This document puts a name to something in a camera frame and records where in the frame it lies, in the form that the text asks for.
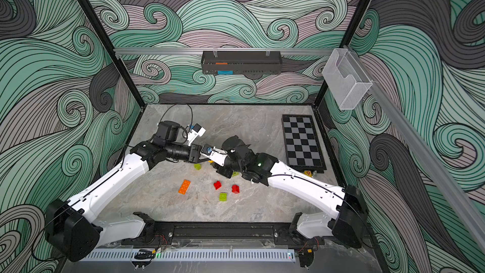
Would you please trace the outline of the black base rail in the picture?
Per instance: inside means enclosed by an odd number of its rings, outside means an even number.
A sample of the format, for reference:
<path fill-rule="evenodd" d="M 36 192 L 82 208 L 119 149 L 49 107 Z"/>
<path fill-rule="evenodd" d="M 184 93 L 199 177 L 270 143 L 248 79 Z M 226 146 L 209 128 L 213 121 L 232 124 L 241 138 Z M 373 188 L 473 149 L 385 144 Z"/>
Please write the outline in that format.
<path fill-rule="evenodd" d="M 163 245 L 174 245 L 181 240 L 268 240 L 276 245 L 303 246 L 323 245 L 326 238 L 352 248 L 360 248 L 369 227 L 357 223 L 356 227 L 334 220 L 329 235 L 304 236 L 297 231 L 295 222 L 162 222 L 155 221 L 134 239 L 121 241 L 122 245 L 153 246 L 162 241 Z"/>

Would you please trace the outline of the orange 2x4 brick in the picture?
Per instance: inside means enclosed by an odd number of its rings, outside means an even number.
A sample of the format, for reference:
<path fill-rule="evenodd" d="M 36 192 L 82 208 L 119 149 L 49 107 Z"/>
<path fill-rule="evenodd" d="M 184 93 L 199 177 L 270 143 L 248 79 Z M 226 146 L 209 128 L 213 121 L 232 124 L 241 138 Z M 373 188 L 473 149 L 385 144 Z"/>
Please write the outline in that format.
<path fill-rule="evenodd" d="M 188 191 L 188 188 L 190 186 L 191 182 L 189 180 L 184 180 L 181 184 L 181 186 L 179 187 L 179 190 L 178 190 L 178 193 L 182 194 L 182 195 L 185 195 L 186 192 Z"/>

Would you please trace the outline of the aluminium wall rail back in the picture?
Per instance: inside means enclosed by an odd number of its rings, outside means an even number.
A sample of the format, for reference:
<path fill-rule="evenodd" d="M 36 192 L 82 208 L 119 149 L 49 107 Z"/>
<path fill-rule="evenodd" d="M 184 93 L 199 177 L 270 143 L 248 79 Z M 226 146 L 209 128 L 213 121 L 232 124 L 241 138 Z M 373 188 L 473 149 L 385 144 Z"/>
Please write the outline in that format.
<path fill-rule="evenodd" d="M 212 52 L 215 56 L 221 52 L 279 52 L 283 56 L 329 56 L 333 49 L 301 49 L 301 48 L 114 48 L 118 56 L 131 55 L 202 55 L 205 51 Z"/>

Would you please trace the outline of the clear plastic wall bin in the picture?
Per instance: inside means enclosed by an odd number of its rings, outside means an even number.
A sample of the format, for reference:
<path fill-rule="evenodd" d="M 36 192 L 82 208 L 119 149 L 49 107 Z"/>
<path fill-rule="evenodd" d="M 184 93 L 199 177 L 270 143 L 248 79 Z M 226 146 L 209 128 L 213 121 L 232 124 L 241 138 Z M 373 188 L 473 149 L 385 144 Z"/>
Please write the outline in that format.
<path fill-rule="evenodd" d="M 373 85 L 357 53 L 348 48 L 332 51 L 322 75 L 342 111 L 354 110 Z"/>

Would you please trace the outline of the yellow numbered tag block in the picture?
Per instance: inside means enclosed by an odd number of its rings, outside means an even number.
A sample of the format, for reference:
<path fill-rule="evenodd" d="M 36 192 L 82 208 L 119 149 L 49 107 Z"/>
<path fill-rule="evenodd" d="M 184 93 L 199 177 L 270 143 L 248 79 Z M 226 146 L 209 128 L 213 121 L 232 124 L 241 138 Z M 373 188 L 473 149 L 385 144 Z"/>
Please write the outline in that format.
<path fill-rule="evenodd" d="M 311 171 L 304 171 L 303 173 L 304 173 L 304 175 L 307 175 L 307 176 L 313 178 L 313 173 Z"/>

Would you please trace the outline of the lime 2x2 brick front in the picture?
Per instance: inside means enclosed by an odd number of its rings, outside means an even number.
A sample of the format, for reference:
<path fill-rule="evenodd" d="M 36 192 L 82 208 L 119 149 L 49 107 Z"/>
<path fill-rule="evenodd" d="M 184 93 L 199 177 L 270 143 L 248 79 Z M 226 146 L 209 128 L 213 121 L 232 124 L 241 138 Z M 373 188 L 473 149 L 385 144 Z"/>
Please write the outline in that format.
<path fill-rule="evenodd" d="M 219 201 L 226 202 L 227 201 L 227 193 L 219 193 Z"/>

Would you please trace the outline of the aluminium wall rail right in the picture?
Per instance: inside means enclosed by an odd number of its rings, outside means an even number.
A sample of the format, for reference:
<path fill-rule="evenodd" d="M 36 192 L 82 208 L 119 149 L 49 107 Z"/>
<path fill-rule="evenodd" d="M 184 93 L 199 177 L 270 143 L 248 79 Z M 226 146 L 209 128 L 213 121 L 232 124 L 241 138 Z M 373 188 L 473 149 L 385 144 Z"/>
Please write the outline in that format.
<path fill-rule="evenodd" d="M 404 116 L 402 111 L 389 99 L 382 84 L 373 78 L 372 74 L 366 69 L 357 53 L 348 46 L 344 46 L 344 49 L 350 52 L 351 57 L 353 57 L 353 60 L 356 62 L 357 72 L 371 82 L 369 91 L 375 96 L 389 120 L 403 135 L 409 150 L 416 157 L 425 172 L 428 173 L 429 178 L 442 193 L 451 208 L 453 208 L 454 212 L 460 218 L 478 247 L 481 251 L 484 251 L 484 218 L 482 214 L 478 211 L 477 207 L 472 203 L 463 189 L 453 179 L 441 160 L 438 159 L 429 145 Z"/>

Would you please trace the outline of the aluminium wall rail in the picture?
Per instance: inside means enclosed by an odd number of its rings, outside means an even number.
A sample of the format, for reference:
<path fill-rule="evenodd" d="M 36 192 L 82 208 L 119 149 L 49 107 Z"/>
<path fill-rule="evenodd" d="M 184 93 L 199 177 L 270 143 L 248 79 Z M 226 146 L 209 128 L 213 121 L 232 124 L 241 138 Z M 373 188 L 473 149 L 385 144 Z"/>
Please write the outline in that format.
<path fill-rule="evenodd" d="M 482 214 L 478 211 L 477 207 L 472 203 L 463 189 L 453 179 L 441 160 L 438 159 L 429 145 L 404 116 L 402 111 L 389 99 L 382 84 L 373 78 L 372 74 L 366 69 L 357 53 L 348 46 L 344 46 L 344 49 L 350 52 L 351 57 L 353 57 L 353 60 L 356 62 L 357 72 L 371 82 L 369 91 L 375 96 L 389 120 L 403 135 L 409 150 L 416 157 L 425 172 L 428 173 L 429 178 L 442 193 L 451 208 L 453 208 L 454 212 L 460 218 L 478 247 L 481 251 L 484 251 L 484 218 Z"/>
<path fill-rule="evenodd" d="M 329 56 L 333 49 L 301 49 L 301 48 L 114 48 L 118 56 L 131 55 L 202 55 L 205 51 L 212 52 L 215 56 L 221 52 L 279 52 L 283 56 Z"/>

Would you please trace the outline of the red brick right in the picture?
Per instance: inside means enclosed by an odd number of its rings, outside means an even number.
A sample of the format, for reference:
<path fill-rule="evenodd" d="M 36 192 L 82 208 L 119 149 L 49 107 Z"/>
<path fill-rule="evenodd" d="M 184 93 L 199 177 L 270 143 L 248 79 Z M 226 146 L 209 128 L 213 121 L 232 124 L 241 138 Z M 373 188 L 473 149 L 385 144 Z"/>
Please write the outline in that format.
<path fill-rule="evenodd" d="M 240 193 L 240 189 L 239 189 L 238 185 L 232 185 L 232 193 L 234 193 L 234 194 Z"/>

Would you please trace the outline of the black wall tray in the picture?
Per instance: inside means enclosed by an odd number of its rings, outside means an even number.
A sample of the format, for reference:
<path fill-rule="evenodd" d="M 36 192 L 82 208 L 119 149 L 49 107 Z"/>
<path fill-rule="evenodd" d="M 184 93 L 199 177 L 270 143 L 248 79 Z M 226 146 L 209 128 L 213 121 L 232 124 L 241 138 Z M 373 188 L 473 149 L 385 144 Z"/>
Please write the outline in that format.
<path fill-rule="evenodd" d="M 282 56 L 279 52 L 221 52 L 215 56 L 205 51 L 201 59 L 202 71 L 206 75 L 274 75 L 282 71 Z"/>

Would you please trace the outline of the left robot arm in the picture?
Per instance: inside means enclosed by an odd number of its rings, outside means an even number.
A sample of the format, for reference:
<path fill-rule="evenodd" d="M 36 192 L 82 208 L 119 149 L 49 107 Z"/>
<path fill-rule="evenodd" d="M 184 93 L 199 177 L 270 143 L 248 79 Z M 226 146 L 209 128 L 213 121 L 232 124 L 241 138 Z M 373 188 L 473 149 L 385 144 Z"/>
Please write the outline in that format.
<path fill-rule="evenodd" d="M 68 260 L 82 260 L 95 248 L 134 239 L 149 244 L 155 239 L 155 221 L 142 212 L 112 222 L 98 220 L 103 209 L 137 178 L 163 161 L 197 163 L 201 147 L 193 142 L 205 133 L 199 124 L 192 126 L 187 141 L 177 142 L 181 125 L 161 121 L 148 141 L 135 145 L 110 172 L 80 193 L 47 208 L 45 240 Z"/>

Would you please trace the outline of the red brick left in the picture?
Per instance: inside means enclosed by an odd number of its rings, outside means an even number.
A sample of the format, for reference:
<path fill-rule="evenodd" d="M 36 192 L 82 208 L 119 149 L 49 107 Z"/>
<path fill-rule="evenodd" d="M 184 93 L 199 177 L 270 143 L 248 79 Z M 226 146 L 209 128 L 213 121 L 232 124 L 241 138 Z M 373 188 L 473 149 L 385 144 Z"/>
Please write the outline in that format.
<path fill-rule="evenodd" d="M 216 190 L 218 190 L 219 188 L 221 188 L 221 187 L 222 187 L 222 183 L 221 183 L 220 181 L 216 181 L 216 182 L 213 184 L 213 186 L 214 186 L 214 188 L 215 188 Z"/>

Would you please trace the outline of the checkerboard mat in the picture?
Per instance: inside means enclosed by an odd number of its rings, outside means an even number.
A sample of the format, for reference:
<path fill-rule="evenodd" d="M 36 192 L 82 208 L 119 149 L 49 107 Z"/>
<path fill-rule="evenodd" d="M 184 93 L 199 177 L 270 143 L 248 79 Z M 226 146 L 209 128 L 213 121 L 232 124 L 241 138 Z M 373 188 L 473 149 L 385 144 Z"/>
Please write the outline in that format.
<path fill-rule="evenodd" d="M 327 170 L 322 148 L 311 115 L 282 115 L 287 165 L 304 172 Z"/>

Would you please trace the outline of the red brick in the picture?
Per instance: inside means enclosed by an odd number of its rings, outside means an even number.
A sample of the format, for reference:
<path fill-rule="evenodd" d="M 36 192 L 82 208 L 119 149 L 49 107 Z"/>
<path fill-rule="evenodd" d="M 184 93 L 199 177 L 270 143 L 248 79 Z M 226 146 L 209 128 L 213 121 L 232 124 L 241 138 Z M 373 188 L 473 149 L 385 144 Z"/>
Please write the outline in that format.
<path fill-rule="evenodd" d="M 222 187 L 222 183 L 221 183 L 220 181 L 216 181 L 216 182 L 213 184 L 213 186 L 214 186 L 214 188 L 215 188 L 216 190 L 218 190 L 219 188 L 221 188 L 221 187 Z"/>
<path fill-rule="evenodd" d="M 239 189 L 238 185 L 232 185 L 232 193 L 234 193 L 234 194 L 240 193 L 240 189 Z"/>

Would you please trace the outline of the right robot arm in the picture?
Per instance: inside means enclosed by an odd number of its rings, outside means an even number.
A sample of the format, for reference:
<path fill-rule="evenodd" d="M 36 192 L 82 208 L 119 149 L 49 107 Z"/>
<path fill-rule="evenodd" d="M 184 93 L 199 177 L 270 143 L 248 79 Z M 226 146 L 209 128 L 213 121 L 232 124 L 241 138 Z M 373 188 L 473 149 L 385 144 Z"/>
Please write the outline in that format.
<path fill-rule="evenodd" d="M 317 214 L 296 216 L 298 235 L 333 236 L 352 248 L 364 245 L 369 210 L 359 188 L 330 185 L 300 173 L 270 154 L 253 152 L 238 136 L 228 138 L 221 149 L 209 147 L 207 155 L 219 174 L 238 172 L 252 183 L 278 188 L 318 208 Z"/>

